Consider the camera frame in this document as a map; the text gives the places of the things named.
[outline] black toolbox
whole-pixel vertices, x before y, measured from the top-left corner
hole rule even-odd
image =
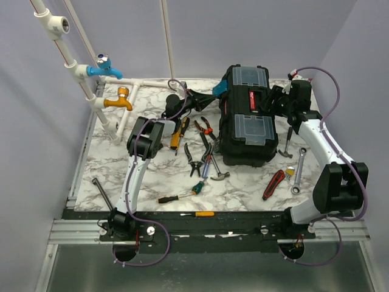
[[[220,154],[226,165],[261,167],[277,152],[274,115],[263,114],[260,103],[270,93],[267,68],[230,66],[219,95]]]

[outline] red label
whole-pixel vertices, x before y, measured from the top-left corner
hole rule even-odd
[[[255,110],[256,106],[255,106],[254,92],[249,91],[249,94],[250,94],[250,110]]]

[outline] faucet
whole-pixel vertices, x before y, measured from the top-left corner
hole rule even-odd
[[[107,108],[109,106],[116,106],[118,108],[127,108],[128,111],[133,110],[133,106],[130,104],[130,102],[127,100],[129,94],[129,89],[127,87],[119,87],[117,89],[117,96],[118,100],[108,100],[104,99],[104,106]]]
[[[111,67],[111,60],[107,54],[98,54],[95,57],[98,68],[88,66],[86,73],[88,76],[104,75],[104,76],[115,76],[117,79],[122,79],[123,74],[115,68]]]

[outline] combination wrench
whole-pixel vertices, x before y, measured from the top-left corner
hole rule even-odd
[[[303,172],[304,157],[306,154],[306,149],[300,148],[299,154],[300,154],[300,157],[298,159],[296,178],[294,179],[294,185],[291,188],[291,192],[293,195],[298,195],[300,193],[300,180],[301,180],[301,173]]]

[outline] white marble surface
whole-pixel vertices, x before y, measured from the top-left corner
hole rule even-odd
[[[187,80],[188,87],[199,92],[210,93],[219,80]],[[273,84],[284,85],[285,80],[271,80]],[[104,92],[105,98],[117,99],[118,85],[107,84]],[[97,177],[113,204],[117,202],[122,189],[123,181],[128,166],[128,154],[126,141],[131,132],[137,116],[148,118],[160,116],[165,108],[165,99],[170,90],[161,88],[141,87],[134,103],[134,111],[128,121],[123,140],[120,145],[115,146],[103,131],[99,121],[96,121],[91,146],[88,151],[88,158],[82,174],[80,188],[77,194],[75,210],[108,210],[98,189],[91,183],[93,177]],[[317,109],[315,98],[312,97],[312,109]],[[120,121],[122,110],[109,108],[106,111],[109,120]],[[187,142],[193,160],[200,160],[205,148],[201,141],[193,121],[200,120],[205,116],[215,134],[218,133],[219,108],[215,101],[203,112],[192,112],[191,123],[182,141],[182,147],[177,156],[169,149],[170,139],[162,141],[164,148],[161,149],[153,159],[145,173],[143,184],[139,193],[139,211],[258,211],[258,210],[284,210],[286,207],[294,206],[306,200],[312,193],[313,187],[320,175],[318,163],[309,151],[306,143],[297,135],[293,134],[289,152],[294,154],[292,159],[284,158],[277,154],[273,160],[260,168],[253,168],[245,165],[228,167],[222,162],[222,157],[215,155],[219,168],[222,172],[229,171],[231,177],[223,181],[207,180],[202,192],[197,196],[189,196],[179,201],[167,204],[158,204],[157,199],[162,196],[186,195],[191,188],[199,182],[194,174],[189,177],[191,166],[188,164],[184,153],[184,144]],[[276,117],[276,129],[279,135],[278,147],[283,150],[286,133],[289,125],[286,119]],[[271,177],[279,169],[286,170],[286,167],[297,168],[298,149],[308,149],[305,157],[303,174],[301,177],[301,194],[292,195],[291,186],[294,177],[290,181],[284,179],[276,188],[272,197],[267,201],[262,200],[263,192]],[[210,176],[216,175],[211,165]]]

